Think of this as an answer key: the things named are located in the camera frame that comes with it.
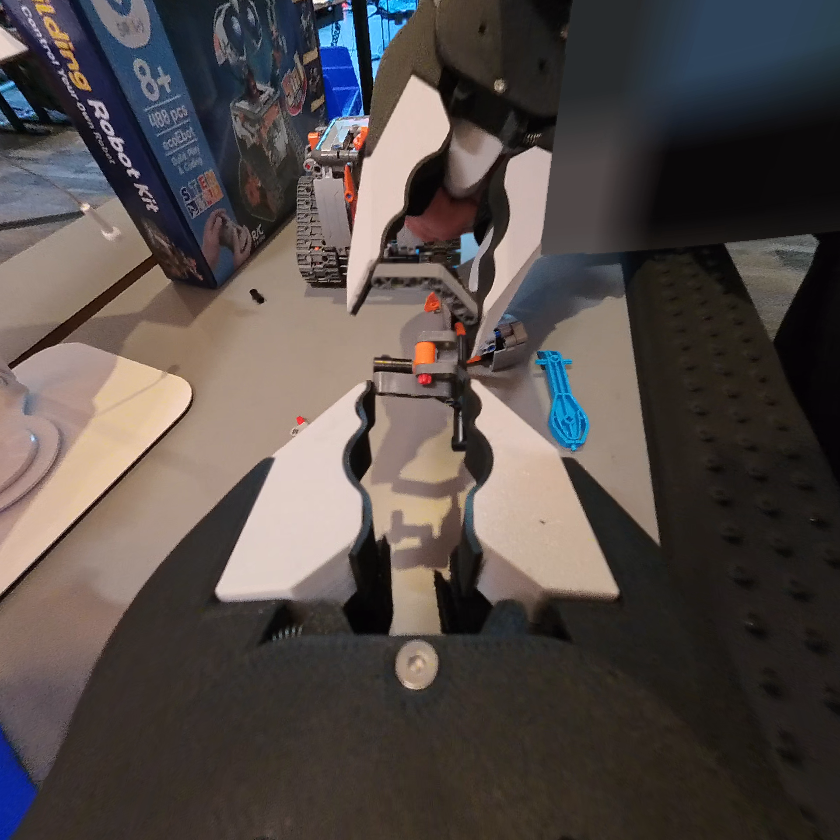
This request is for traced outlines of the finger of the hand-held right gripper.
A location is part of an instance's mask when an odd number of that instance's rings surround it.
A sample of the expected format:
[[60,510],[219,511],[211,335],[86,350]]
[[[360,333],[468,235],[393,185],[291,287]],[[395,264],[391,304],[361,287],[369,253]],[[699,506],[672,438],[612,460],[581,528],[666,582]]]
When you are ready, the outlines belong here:
[[438,90],[410,76],[361,168],[346,280],[348,313],[359,310],[382,258],[386,234],[406,214],[413,176],[445,148],[449,133]]
[[492,232],[482,246],[478,278],[481,321],[474,349],[479,350],[508,309],[533,263],[542,253],[547,202],[547,152],[531,148],[510,158],[494,175],[489,193]]

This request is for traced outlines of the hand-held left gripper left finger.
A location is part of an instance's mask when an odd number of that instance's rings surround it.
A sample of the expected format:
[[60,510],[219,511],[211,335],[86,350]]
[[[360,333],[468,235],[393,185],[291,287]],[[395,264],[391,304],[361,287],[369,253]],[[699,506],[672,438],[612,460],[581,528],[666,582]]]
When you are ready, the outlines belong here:
[[346,603],[358,592],[362,548],[375,544],[371,466],[375,389],[363,381],[276,451],[227,561],[221,602]]

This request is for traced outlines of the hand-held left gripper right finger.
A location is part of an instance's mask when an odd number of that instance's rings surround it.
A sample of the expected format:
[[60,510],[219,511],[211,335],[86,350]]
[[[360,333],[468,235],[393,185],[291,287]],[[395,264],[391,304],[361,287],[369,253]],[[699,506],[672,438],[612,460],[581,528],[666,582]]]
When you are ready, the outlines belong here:
[[478,381],[470,442],[486,445],[465,535],[480,555],[477,591],[489,603],[549,598],[614,602],[618,585],[560,452]]

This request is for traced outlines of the grey bent holed beam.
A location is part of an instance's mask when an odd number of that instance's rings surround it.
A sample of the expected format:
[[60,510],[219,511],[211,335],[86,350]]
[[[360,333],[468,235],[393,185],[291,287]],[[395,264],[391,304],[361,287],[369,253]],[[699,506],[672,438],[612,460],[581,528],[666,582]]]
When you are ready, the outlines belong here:
[[465,325],[480,320],[476,299],[453,270],[438,262],[382,261],[372,272],[371,287],[430,291]]

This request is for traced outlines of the grey orange brick assembly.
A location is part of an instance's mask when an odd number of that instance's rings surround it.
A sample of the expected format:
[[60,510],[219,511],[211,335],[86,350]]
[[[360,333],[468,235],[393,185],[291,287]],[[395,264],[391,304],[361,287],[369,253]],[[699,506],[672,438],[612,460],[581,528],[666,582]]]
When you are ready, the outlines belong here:
[[464,403],[467,388],[467,334],[454,320],[445,329],[421,331],[410,358],[377,356],[373,382],[379,396],[434,399],[453,411],[451,447],[467,448]]

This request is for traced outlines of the grey tracked toy robot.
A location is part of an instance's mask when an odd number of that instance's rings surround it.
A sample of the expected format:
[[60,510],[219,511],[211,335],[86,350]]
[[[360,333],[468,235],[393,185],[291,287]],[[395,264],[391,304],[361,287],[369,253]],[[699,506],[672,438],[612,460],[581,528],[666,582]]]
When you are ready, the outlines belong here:
[[[310,150],[297,184],[297,263],[311,287],[347,286],[364,146],[370,117],[331,120],[308,135]],[[456,273],[459,239],[426,243],[398,222],[382,261],[437,262]]]

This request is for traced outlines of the distant blue bin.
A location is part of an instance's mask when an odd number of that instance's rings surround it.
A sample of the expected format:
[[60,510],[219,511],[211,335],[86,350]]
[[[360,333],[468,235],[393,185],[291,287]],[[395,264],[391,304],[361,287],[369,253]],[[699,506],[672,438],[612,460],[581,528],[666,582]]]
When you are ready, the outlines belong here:
[[363,114],[361,85],[351,63],[328,66],[322,63],[328,120]]

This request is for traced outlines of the light blue brick separator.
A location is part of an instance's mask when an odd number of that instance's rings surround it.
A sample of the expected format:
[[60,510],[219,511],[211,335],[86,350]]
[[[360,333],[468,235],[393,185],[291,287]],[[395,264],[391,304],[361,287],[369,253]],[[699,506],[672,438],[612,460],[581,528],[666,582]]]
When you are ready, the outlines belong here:
[[585,445],[590,420],[571,390],[568,369],[572,363],[572,359],[554,350],[539,350],[535,360],[543,369],[549,387],[549,431],[561,447],[576,452]]

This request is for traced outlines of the black pole with disc top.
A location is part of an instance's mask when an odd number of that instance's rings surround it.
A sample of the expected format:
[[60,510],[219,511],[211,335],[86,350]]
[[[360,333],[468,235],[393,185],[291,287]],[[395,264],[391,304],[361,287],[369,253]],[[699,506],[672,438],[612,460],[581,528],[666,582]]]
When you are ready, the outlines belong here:
[[372,66],[371,37],[368,15],[368,4],[363,0],[350,1],[353,15],[353,30],[359,64],[360,89],[363,110],[371,113],[371,101],[374,88],[374,74]]

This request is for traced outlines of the white stand base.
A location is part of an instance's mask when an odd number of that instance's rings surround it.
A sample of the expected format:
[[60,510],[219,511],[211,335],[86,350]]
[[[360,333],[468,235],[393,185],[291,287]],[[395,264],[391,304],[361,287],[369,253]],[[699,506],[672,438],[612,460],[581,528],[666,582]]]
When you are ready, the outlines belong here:
[[183,378],[84,343],[1,367],[1,593],[186,413]]

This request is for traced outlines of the black dimpled mat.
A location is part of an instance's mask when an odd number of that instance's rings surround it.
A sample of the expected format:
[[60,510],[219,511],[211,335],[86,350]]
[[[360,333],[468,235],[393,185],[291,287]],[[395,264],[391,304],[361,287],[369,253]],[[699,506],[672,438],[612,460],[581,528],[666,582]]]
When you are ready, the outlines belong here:
[[838,838],[838,487],[726,248],[623,258],[658,532],[725,721]]

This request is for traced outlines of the blue robot kit box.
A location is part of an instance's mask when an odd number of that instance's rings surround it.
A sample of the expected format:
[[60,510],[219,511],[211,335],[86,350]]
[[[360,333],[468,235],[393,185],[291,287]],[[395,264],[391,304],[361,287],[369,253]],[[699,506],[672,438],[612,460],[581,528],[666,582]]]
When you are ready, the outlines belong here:
[[218,288],[294,217],[326,119],[312,2],[2,6],[168,278]]

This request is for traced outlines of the blue storage bin with tag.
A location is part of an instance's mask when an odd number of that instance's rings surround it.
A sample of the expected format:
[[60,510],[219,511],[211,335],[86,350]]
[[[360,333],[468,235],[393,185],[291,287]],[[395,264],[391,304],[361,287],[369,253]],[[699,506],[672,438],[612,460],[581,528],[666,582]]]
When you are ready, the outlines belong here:
[[1,834],[10,836],[38,792],[24,765],[1,729]]

